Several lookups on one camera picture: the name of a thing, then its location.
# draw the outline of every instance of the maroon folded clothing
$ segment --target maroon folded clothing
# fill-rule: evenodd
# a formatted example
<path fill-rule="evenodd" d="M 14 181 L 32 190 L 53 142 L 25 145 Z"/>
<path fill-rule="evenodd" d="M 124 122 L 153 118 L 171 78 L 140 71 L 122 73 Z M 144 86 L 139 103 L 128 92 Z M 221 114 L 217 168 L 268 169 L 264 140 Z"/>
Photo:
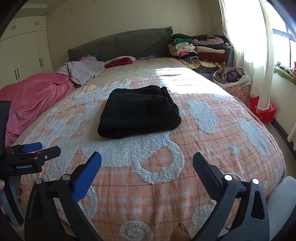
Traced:
<path fill-rule="evenodd" d="M 133 60 L 131 60 L 130 58 L 120 58 L 117 60 L 114 60 L 108 64 L 105 65 L 105 69 L 106 68 L 111 68 L 111 67 L 115 67 L 115 66 L 121 66 L 121 65 L 126 65 L 126 64 L 132 64 Z"/>
<path fill-rule="evenodd" d="M 225 53 L 198 53 L 200 56 L 200 60 L 209 61 L 209 62 L 217 62 L 222 63 L 226 62 L 227 55 Z"/>

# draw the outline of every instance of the white curtain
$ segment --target white curtain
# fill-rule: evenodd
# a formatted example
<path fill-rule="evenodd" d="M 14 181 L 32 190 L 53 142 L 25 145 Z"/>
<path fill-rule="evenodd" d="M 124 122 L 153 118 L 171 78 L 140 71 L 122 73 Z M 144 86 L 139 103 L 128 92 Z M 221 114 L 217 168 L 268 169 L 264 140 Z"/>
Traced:
<path fill-rule="evenodd" d="M 219 0 L 224 35 L 234 46 L 234 67 L 243 67 L 253 80 L 251 97 L 268 110 L 273 76 L 272 28 L 262 0 Z"/>
<path fill-rule="evenodd" d="M 296 151 L 296 124 L 288 136 L 288 142 L 294 143 L 293 149 L 294 149 L 294 151 Z"/>

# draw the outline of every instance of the baseboard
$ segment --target baseboard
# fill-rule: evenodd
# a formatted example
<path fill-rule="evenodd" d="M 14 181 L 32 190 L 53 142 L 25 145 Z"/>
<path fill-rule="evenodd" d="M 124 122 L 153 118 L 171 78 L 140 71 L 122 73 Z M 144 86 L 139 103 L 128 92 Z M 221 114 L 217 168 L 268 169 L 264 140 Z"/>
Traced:
<path fill-rule="evenodd" d="M 270 124 L 275 128 L 275 130 L 282 137 L 282 139 L 286 143 L 287 147 L 289 148 L 290 152 L 292 153 L 294 159 L 296 160 L 296 151 L 294 151 L 294 149 L 293 149 L 293 143 L 288 142 L 288 134 L 285 132 L 285 130 L 281 127 L 281 125 L 276 120 L 274 120 Z"/>

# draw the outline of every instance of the hand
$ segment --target hand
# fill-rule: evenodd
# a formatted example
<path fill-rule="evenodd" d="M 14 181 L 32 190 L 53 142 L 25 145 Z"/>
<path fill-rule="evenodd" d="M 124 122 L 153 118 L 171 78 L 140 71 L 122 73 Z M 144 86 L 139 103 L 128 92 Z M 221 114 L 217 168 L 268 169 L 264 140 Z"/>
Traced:
<path fill-rule="evenodd" d="M 177 227 L 172 232 L 170 236 L 170 241 L 190 241 L 191 237 L 189 236 L 187 228 L 179 223 Z"/>
<path fill-rule="evenodd" d="M 4 189 L 4 181 L 2 179 L 0 179 L 0 191 L 2 191 Z M 18 197 L 17 197 L 17 201 L 18 202 L 21 202 L 22 199 L 23 199 L 23 196 L 21 195 L 23 193 L 23 190 L 24 190 L 24 187 L 23 185 L 19 185 L 17 187 L 17 194 L 18 194 Z M 7 215 L 5 209 L 4 209 L 4 206 L 2 205 L 1 201 L 0 201 L 0 207 L 1 207 L 1 211 L 3 212 L 4 215 Z"/>

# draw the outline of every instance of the white wardrobe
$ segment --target white wardrobe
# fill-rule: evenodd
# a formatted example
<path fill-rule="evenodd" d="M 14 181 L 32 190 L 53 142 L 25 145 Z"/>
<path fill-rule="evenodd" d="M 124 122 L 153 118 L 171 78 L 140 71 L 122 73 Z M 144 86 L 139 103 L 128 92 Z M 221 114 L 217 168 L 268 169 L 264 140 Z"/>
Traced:
<path fill-rule="evenodd" d="M 52 72 L 46 17 L 13 19 L 0 38 L 0 89 L 34 74 Z"/>

